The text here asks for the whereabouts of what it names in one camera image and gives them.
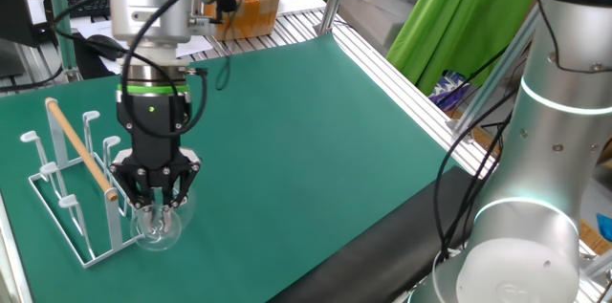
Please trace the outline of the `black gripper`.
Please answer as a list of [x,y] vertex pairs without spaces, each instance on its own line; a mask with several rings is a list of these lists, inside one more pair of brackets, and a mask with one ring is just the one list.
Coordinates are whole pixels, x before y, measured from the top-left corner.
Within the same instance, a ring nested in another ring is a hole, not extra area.
[[152,187],[164,187],[163,206],[178,215],[182,228],[195,214],[197,194],[192,185],[202,161],[181,146],[178,134],[190,114],[184,94],[118,94],[118,120],[131,136],[131,147],[121,150],[109,168],[130,204],[142,213],[141,230],[153,229]]

